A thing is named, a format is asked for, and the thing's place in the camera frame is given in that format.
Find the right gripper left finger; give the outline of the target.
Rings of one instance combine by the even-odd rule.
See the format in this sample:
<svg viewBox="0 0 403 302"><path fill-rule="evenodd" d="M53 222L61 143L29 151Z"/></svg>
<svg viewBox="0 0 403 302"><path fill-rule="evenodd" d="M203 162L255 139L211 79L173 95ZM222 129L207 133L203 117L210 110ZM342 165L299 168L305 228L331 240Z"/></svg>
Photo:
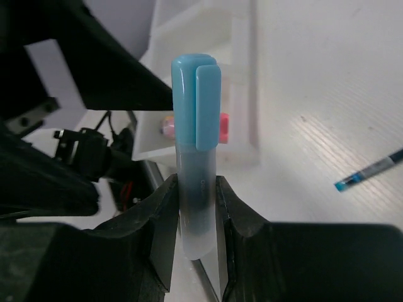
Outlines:
<svg viewBox="0 0 403 302"><path fill-rule="evenodd" d="M1 225L2 301L163 301L178 225L178 178L92 230Z"/></svg>

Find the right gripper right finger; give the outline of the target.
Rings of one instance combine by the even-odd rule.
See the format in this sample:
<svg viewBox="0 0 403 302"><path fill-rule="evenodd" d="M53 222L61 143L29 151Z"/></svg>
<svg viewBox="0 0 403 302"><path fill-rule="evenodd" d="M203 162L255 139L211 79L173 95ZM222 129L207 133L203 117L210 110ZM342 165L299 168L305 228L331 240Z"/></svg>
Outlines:
<svg viewBox="0 0 403 302"><path fill-rule="evenodd" d="M270 222L216 179L224 301L401 301L402 232L392 225Z"/></svg>

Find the blue highlighter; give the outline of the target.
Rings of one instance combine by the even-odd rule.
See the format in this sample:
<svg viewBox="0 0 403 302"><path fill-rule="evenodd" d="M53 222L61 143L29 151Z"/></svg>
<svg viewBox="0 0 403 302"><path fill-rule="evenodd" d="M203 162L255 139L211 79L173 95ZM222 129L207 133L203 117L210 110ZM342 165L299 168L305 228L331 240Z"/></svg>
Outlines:
<svg viewBox="0 0 403 302"><path fill-rule="evenodd" d="M171 64L176 167L183 250L198 260L215 246L216 148L222 73L208 54L186 54Z"/></svg>

